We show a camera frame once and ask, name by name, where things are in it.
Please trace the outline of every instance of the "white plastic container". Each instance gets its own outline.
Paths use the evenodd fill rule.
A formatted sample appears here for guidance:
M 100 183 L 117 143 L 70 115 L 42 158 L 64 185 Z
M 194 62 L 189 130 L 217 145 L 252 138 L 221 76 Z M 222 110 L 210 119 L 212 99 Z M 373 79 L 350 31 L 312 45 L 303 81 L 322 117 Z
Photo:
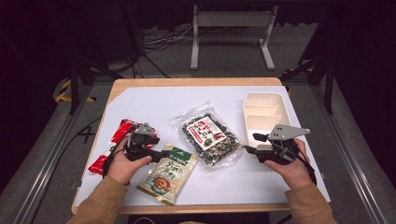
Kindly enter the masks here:
M 247 140 L 251 147 L 271 144 L 257 141 L 254 133 L 268 134 L 277 124 L 291 125 L 282 95 L 276 92 L 250 92 L 243 103 Z

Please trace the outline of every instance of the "person's left hand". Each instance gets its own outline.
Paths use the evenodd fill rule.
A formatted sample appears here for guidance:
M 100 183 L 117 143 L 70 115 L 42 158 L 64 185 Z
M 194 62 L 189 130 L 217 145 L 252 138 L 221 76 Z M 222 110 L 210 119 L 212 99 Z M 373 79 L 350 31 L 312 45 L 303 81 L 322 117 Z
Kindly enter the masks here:
M 116 151 L 114 152 L 116 154 L 107 172 L 108 176 L 117 180 L 121 184 L 128 183 L 139 168 L 151 162 L 150 156 L 136 161 L 129 161 L 122 151 L 119 152 L 124 149 L 127 139 L 128 137 L 124 137 L 116 148 Z

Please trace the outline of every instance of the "hand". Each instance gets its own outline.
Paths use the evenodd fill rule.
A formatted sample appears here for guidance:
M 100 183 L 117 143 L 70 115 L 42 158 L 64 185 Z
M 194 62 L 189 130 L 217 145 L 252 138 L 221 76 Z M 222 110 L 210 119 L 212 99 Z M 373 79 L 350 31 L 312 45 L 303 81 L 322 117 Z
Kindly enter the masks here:
M 139 168 L 151 162 L 150 156 L 136 161 L 129 161 L 122 151 L 119 152 L 120 150 L 124 149 L 127 139 L 127 137 L 124 137 L 119 146 L 116 148 L 113 162 L 111 162 L 110 168 L 107 172 L 108 176 L 117 180 L 121 184 L 128 183 L 128 181 L 131 180 L 132 176 Z
M 294 141 L 296 142 L 297 147 L 306 156 L 305 142 L 297 138 L 294 138 Z M 301 152 L 299 153 L 299 156 L 302 158 L 304 157 Z M 308 170 L 300 160 L 295 160 L 288 165 L 281 165 L 269 160 L 265 161 L 264 164 L 280 174 L 291 189 L 296 189 L 312 183 Z

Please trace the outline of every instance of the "brown sleeve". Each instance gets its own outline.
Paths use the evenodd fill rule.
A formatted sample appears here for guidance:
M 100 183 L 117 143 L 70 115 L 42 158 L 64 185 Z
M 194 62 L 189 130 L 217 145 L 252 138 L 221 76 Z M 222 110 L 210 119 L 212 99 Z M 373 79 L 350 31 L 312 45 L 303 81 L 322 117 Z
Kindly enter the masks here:
M 288 190 L 285 194 L 295 223 L 336 223 L 332 209 L 314 184 Z
M 125 186 L 105 176 L 67 223 L 114 223 L 126 192 Z

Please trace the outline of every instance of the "gray carpet floor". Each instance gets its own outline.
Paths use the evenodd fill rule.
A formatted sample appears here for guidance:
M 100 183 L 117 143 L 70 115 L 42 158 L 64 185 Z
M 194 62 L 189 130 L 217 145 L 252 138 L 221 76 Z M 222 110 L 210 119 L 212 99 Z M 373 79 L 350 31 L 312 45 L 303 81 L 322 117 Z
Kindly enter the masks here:
M 315 24 L 274 28 L 269 50 L 276 66 L 275 71 L 268 71 L 265 67 L 257 42 L 263 32 L 256 28 L 246 29 L 241 34 L 219 29 L 205 31 L 200 36 L 200 61 L 196 71 L 190 70 L 190 40 L 184 40 L 168 49 L 153 51 L 147 55 L 171 77 L 280 77 L 284 70 L 297 67 L 297 62 L 315 28 Z M 139 58 L 135 69 L 143 77 L 163 77 L 144 57 Z M 133 73 L 132 70 L 128 70 L 122 75 L 131 77 Z M 312 132 L 306 138 L 320 171 L 326 176 L 324 182 L 332 199 L 331 206 L 335 218 L 339 223 L 346 224 L 384 223 L 372 220 L 351 178 L 346 162 L 337 149 L 334 134 L 326 121 L 327 116 L 330 115 L 322 112 L 321 102 L 315 98 L 315 87 L 308 86 L 304 79 L 305 75 L 301 74 L 284 84 L 290 86 L 290 99 L 301 125 Z M 94 139 L 93 136 L 87 141 L 85 136 L 77 136 L 74 139 L 73 137 L 87 124 L 102 116 L 111 85 L 112 80 L 108 77 L 98 77 L 93 85 L 90 96 L 96 97 L 96 102 L 84 103 L 80 113 L 77 114 L 77 120 L 66 138 L 66 142 L 70 141 L 70 145 L 64 148 L 64 154 L 53 172 L 48 190 L 38 207 L 34 223 L 65 223 L 73 216 L 71 206 L 76 190 L 71 186 L 82 176 Z M 323 83 L 318 89 L 323 92 Z M 70 106 L 67 102 L 58 103 L 47 128 L 37 139 L 20 170 L 1 195 L 0 223 L 12 223 L 20 211 L 58 134 L 69 118 Z M 378 207 L 388 223 L 396 223 L 394 213 L 396 190 L 377 164 L 336 85 L 333 89 L 332 110 L 332 117 L 336 120 L 351 153 L 370 184 Z M 91 125 L 92 133 L 96 133 L 98 125 L 99 121 Z M 271 212 L 270 221 L 277 223 L 287 214 L 288 212 Z M 119 216 L 117 223 L 127 223 L 127 220 L 127 216 Z

